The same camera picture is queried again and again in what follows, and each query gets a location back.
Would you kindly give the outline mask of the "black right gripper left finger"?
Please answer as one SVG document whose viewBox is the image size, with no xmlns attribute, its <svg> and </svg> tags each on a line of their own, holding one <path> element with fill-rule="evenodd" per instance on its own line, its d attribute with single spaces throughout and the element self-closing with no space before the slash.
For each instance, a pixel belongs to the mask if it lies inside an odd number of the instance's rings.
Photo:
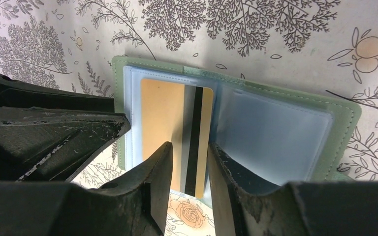
<svg viewBox="0 0 378 236">
<path fill-rule="evenodd" d="M 0 181 L 0 236 L 162 236 L 173 145 L 98 189 Z"/>
</svg>

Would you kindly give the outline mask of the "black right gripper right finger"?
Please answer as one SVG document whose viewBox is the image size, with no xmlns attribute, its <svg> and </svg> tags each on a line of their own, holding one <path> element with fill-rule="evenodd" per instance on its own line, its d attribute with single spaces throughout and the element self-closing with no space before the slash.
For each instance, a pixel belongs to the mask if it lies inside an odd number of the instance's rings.
<svg viewBox="0 0 378 236">
<path fill-rule="evenodd" d="M 378 182 L 272 184 L 208 147 L 218 236 L 378 236 Z"/>
</svg>

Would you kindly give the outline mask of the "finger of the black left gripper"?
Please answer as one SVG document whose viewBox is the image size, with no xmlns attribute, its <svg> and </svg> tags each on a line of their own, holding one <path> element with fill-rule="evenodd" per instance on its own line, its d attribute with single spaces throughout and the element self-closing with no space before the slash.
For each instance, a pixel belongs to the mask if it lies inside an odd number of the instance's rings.
<svg viewBox="0 0 378 236">
<path fill-rule="evenodd" d="M 0 107 L 0 181 L 71 181 L 130 128 L 120 113 Z"/>
<path fill-rule="evenodd" d="M 115 111 L 114 99 L 73 93 L 12 80 L 0 74 L 0 107 Z"/>
</svg>

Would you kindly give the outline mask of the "green card holder wallet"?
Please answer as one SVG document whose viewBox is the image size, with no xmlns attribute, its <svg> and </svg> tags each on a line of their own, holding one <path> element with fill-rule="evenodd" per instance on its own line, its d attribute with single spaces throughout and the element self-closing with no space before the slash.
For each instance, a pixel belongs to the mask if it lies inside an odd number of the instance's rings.
<svg viewBox="0 0 378 236">
<path fill-rule="evenodd" d="M 214 93 L 209 143 L 264 180 L 332 180 L 361 116 L 359 105 L 281 87 L 258 84 L 185 65 L 115 56 L 115 110 L 131 130 L 120 138 L 118 158 L 126 170 L 146 159 L 141 142 L 144 78 L 211 88 Z"/>
</svg>

